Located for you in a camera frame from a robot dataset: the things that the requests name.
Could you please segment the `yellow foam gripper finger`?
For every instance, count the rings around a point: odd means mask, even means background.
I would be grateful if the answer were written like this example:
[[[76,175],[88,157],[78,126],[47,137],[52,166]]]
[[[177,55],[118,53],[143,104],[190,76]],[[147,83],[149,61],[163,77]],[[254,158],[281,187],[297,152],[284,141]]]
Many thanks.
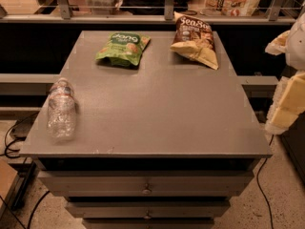
[[[290,78],[282,76],[275,88],[273,104],[267,113],[265,130],[272,135],[281,135],[304,112],[305,72],[297,72]]]
[[[277,38],[267,45],[265,52],[272,55],[280,55],[285,53],[287,51],[286,41],[289,33],[289,31],[281,33]]]

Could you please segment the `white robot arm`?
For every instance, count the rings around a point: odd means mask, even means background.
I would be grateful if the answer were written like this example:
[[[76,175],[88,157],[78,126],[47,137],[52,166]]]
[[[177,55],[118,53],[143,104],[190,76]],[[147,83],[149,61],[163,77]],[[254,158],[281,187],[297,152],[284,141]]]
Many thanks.
[[[284,53],[286,64],[296,70],[293,76],[280,78],[267,113],[265,130],[281,135],[305,112],[305,14],[288,31],[269,43],[265,52],[273,55]]]

